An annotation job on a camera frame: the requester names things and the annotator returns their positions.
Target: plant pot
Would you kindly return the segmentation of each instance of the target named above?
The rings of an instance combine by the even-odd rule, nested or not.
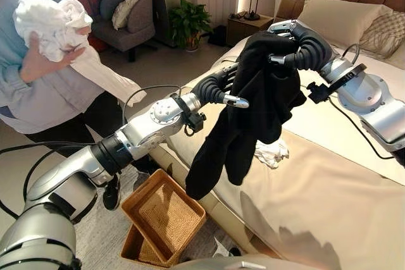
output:
[[[185,50],[187,52],[194,52],[198,49],[201,33],[197,32],[192,37],[187,38]]]

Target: person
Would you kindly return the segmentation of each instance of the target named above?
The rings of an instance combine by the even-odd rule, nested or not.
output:
[[[39,53],[35,32],[27,48],[13,21],[18,1],[0,0],[0,118],[34,142],[94,142],[86,125],[102,137],[114,133],[122,125],[117,99],[69,66],[84,48],[67,52],[60,62],[53,62]],[[77,30],[80,35],[89,32],[90,27]],[[65,157],[76,151],[57,150]],[[133,165],[141,171],[155,167],[149,156]],[[120,181],[114,176],[103,194],[107,209],[118,207],[119,191]]]

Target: potted plant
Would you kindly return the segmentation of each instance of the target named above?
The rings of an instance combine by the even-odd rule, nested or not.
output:
[[[180,6],[169,10],[171,21],[171,38],[176,45],[188,51],[198,48],[201,32],[212,32],[209,26],[209,14],[205,11],[205,4],[192,4],[180,0]]]

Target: wicker basket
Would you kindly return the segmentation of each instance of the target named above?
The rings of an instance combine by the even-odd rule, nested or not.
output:
[[[205,210],[162,169],[134,191],[121,208],[164,266],[178,260],[206,220]]]
[[[128,231],[127,239],[121,251],[121,257],[138,264],[153,266],[158,269],[167,269],[178,262],[178,259],[175,259],[171,264],[163,263],[134,225],[132,225]]]

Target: white cloth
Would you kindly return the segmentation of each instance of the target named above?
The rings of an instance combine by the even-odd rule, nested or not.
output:
[[[254,155],[271,169],[277,169],[278,163],[283,158],[289,158],[290,153],[287,144],[281,138],[271,144],[264,144],[260,140],[256,142]]]
[[[83,55],[70,66],[119,100],[126,102],[131,94],[140,89],[132,80],[103,65],[97,51],[89,45],[87,36],[76,33],[77,29],[92,23],[92,18],[79,1],[20,0],[13,18],[16,31],[24,38],[25,45],[29,47],[30,33],[37,32],[39,52],[51,61],[61,61],[65,51],[71,47],[85,47]],[[128,105],[133,106],[145,95],[144,91],[139,92]]]

